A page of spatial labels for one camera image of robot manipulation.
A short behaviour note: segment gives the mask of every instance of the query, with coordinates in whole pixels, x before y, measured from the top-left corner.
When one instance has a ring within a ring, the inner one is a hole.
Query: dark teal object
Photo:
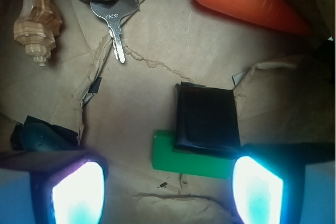
[[[42,123],[32,123],[24,126],[20,141],[25,151],[70,151],[78,148],[69,144],[51,128]]]

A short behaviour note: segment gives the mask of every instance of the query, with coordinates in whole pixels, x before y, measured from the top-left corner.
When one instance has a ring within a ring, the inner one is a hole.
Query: small debris
[[[162,187],[164,187],[164,186],[166,186],[166,185],[168,185],[168,183],[167,183],[167,182],[163,182],[163,183],[160,185],[160,187],[162,188]]]

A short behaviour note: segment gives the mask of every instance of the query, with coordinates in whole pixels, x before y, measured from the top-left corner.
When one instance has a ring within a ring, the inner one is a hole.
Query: green rectangular object
[[[156,131],[152,166],[156,170],[229,179],[234,160],[178,152],[174,150],[175,133]]]

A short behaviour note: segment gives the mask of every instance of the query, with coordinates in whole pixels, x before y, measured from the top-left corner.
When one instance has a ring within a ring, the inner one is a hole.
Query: led light
[[[248,156],[233,170],[233,194],[245,224],[280,223],[283,180]]]
[[[87,162],[52,189],[56,223],[98,223],[104,202],[100,165]]]

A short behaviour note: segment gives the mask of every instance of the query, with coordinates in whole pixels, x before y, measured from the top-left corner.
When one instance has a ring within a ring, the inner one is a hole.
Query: black wallet
[[[176,85],[176,150],[237,158],[239,130],[233,90]]]

